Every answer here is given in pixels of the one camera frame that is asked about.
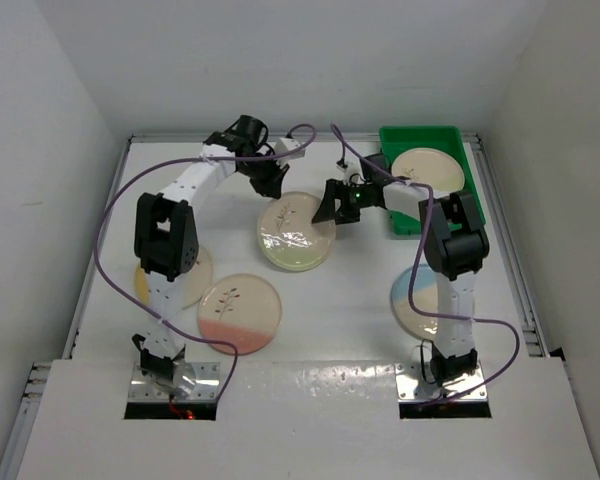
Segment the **yellow cream plate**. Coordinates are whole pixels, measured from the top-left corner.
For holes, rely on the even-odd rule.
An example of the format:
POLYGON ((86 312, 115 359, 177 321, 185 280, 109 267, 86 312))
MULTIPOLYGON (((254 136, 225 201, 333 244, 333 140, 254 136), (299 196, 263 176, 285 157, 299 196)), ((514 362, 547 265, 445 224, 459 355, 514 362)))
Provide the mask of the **yellow cream plate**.
MULTIPOLYGON (((192 269, 184 275, 185 291, 183 308, 195 305, 203 296, 204 292, 212 284, 213 261, 210 252, 204 247, 199 248, 198 257, 192 269)), ((134 272, 134 288, 136 297, 146 306, 149 305, 148 282, 140 265, 136 266, 134 272)))

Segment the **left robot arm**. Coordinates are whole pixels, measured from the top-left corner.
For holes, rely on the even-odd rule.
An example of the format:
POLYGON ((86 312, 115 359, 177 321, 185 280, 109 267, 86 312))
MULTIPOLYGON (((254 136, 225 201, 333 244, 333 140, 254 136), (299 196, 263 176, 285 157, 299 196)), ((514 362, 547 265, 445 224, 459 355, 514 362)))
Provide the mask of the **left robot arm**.
POLYGON ((159 383, 177 387, 184 369, 184 342, 165 326, 184 308, 185 278, 199 254, 195 213, 227 178, 240 173, 255 192, 278 199, 288 166, 261 152, 268 127, 242 115, 227 129, 212 133, 199 158, 171 184, 157 193, 144 193, 136 207, 134 253, 140 260, 149 291, 149 308, 159 324, 133 342, 140 352, 140 367, 159 383))

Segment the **green cream plate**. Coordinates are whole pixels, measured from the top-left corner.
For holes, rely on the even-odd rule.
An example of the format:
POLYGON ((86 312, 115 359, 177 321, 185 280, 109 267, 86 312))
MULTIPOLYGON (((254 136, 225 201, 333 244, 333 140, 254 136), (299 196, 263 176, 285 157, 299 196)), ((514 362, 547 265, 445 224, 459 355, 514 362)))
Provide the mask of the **green cream plate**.
POLYGON ((320 199, 302 191, 284 193, 261 212, 258 244, 276 267, 290 272, 316 268, 329 256, 336 240, 334 221, 313 224, 320 199))
POLYGON ((434 190, 455 192, 465 186, 460 164, 450 155, 432 148, 413 148, 401 153, 391 165, 394 177, 406 177, 434 190))

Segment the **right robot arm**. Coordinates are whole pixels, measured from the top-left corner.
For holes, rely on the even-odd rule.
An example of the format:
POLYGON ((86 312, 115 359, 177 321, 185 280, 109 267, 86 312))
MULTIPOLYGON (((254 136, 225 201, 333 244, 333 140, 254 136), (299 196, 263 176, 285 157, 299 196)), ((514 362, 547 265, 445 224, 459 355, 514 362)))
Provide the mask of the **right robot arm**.
POLYGON ((489 241, 477 202, 468 190, 439 191, 409 177, 395 177, 371 157, 358 167, 336 162, 343 178, 329 179, 312 222, 350 224, 364 208, 379 207, 417 215, 421 237, 416 257, 425 258, 435 273, 437 331, 432 341, 429 370, 437 386, 477 368, 472 335, 474 287, 489 254, 489 241))

